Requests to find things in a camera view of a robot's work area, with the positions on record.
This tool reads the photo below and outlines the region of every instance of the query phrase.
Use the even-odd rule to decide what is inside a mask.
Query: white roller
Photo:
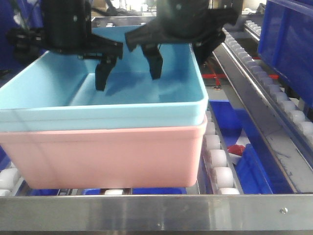
[[[229,38],[227,38],[226,40],[225,40],[225,42],[227,43],[227,44],[229,44],[230,42],[234,42],[235,41],[235,39],[233,38],[233,37],[229,37]]]
[[[210,111],[205,111],[205,115],[206,115],[207,118],[208,118],[208,117],[212,117],[212,114],[211,114]]]
[[[211,114],[210,111],[206,111],[206,112],[205,112],[205,115],[206,115],[207,121],[212,121],[212,114]]]
[[[11,191],[7,189],[0,189],[0,197],[7,197],[10,196]]]
[[[220,149],[221,148],[221,140],[217,135],[207,135],[205,136],[206,141],[206,150],[211,149]]]
[[[305,121],[305,115],[300,110],[291,110],[288,112],[288,115],[295,123]]]
[[[241,48],[241,46],[237,43],[236,45],[232,45],[231,48],[235,50]]]
[[[284,100],[279,102],[279,104],[286,113],[295,110],[295,104],[291,100]]]
[[[263,85],[265,86],[270,86],[271,84],[273,84],[273,79],[271,79],[270,77],[262,77],[260,78],[261,83],[263,83]]]
[[[239,195],[239,191],[236,188],[220,188],[218,190],[220,195]]]
[[[297,124],[300,131],[304,135],[312,135],[313,134],[313,123],[310,121],[302,121]]]
[[[253,66],[257,66],[258,63],[256,63],[256,62],[253,61],[253,60],[250,60],[250,61],[246,61],[246,65],[247,65],[249,68],[251,68],[251,67],[253,67]]]
[[[108,189],[104,192],[104,195],[123,195],[122,189]]]
[[[216,167],[213,169],[213,177],[218,188],[232,188],[234,177],[229,167]]]
[[[14,165],[13,162],[10,163],[10,167],[9,168],[16,168],[16,166]]]
[[[254,74],[256,74],[257,72],[263,71],[263,69],[260,66],[252,66],[250,69],[252,70]]]
[[[274,95],[275,93],[277,92],[281,92],[282,90],[280,89],[280,87],[276,84],[273,84],[273,85],[269,85],[268,86],[268,90],[269,90],[269,93]]]
[[[274,93],[275,100],[279,103],[281,101],[287,101],[288,96],[284,92],[276,92]]]
[[[238,54],[240,52],[244,52],[245,49],[243,49],[242,47],[238,48],[238,49],[235,49],[235,52]]]
[[[211,121],[209,121],[206,125],[205,130],[206,135],[215,135],[215,124]]]
[[[244,56],[243,58],[241,58],[241,60],[244,62],[244,63],[247,63],[249,61],[252,61],[252,57],[247,55],[247,56]]]
[[[0,189],[12,190],[20,177],[16,168],[4,169],[0,172]]]
[[[235,45],[239,45],[237,41],[231,41],[228,43],[230,47],[233,47]]]
[[[249,27],[252,28],[252,29],[255,28],[255,27],[257,27],[257,26],[258,26],[258,25],[257,25],[256,23],[249,25]]]
[[[268,77],[268,74],[264,71],[261,72],[256,72],[255,75],[257,76],[257,78],[263,78],[263,77]]]
[[[249,56],[249,54],[248,53],[246,53],[246,52],[239,52],[238,53],[238,56],[239,56],[239,58],[244,58],[245,56]]]
[[[313,144],[313,135],[307,135],[307,138],[311,144]]]
[[[227,166],[226,153],[222,149],[212,149],[209,151],[209,159],[212,167]]]

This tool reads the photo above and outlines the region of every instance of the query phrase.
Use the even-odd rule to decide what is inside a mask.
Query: bolt
[[[215,86],[213,89],[214,89],[215,91],[220,91],[222,88],[221,88],[221,86]]]
[[[279,212],[281,214],[287,214],[288,213],[288,208],[284,207],[284,208],[280,209]]]

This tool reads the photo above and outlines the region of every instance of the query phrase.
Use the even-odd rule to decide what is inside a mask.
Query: blue plastic crate
[[[4,150],[0,147],[0,171],[5,169],[10,163],[10,159]]]
[[[59,189],[33,189],[29,196],[56,196]]]
[[[185,188],[134,188],[133,194],[187,194]]]
[[[185,188],[134,188],[133,195],[140,194],[186,194]],[[88,188],[84,189],[82,192],[83,195],[99,195],[99,188]]]
[[[268,175],[251,144],[247,144],[236,172],[245,194],[273,194]]]
[[[242,132],[242,125],[229,101],[211,100],[217,123],[226,146],[235,144]]]
[[[313,107],[313,1],[268,0],[260,57]]]
[[[136,26],[96,28],[125,41]],[[104,92],[95,89],[99,61],[47,53],[0,89],[0,131],[194,126],[203,122],[207,93],[190,45],[162,45],[163,69],[153,80],[140,47],[124,45]]]
[[[87,188],[84,189],[82,195],[99,195],[100,189],[99,188]]]

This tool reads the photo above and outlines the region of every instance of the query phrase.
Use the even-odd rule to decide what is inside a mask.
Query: blue bin
[[[140,194],[186,194],[185,188],[134,188],[133,195]],[[99,195],[99,188],[84,189],[82,195]]]
[[[5,169],[10,163],[10,159],[4,150],[0,147],[0,171]]]
[[[210,104],[226,146],[236,144],[242,132],[242,125],[235,110],[227,100],[211,100]]]
[[[251,144],[247,144],[236,172],[245,194],[273,194],[268,175]]]
[[[313,107],[313,1],[268,0],[258,52]]]
[[[125,41],[136,26],[96,28]],[[46,53],[0,89],[0,132],[195,126],[207,93],[190,45],[162,45],[161,79],[152,80],[138,47],[124,55],[104,92],[95,89],[95,60]]]
[[[87,188],[84,189],[82,195],[99,195],[100,189],[99,188]]]
[[[59,189],[33,189],[29,196],[56,196]]]
[[[134,195],[158,194],[187,194],[185,188],[134,188]]]

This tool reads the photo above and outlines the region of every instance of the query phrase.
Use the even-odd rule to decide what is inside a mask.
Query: plastic bin
[[[0,171],[5,169],[10,163],[9,157],[6,155],[4,150],[0,147]]]
[[[185,188],[134,188],[134,195],[187,194]]]
[[[82,195],[99,195],[99,188],[84,189]],[[134,188],[133,195],[187,194],[185,188]]]
[[[172,188],[197,179],[202,124],[0,133],[31,188]]]
[[[268,0],[260,57],[313,107],[313,1]]]
[[[136,26],[96,28],[124,41]],[[200,125],[208,97],[190,45],[162,45],[162,76],[152,80],[141,48],[124,45],[104,92],[98,61],[48,52],[0,89],[0,132]]]
[[[273,194],[268,175],[251,144],[247,144],[236,172],[245,194]]]

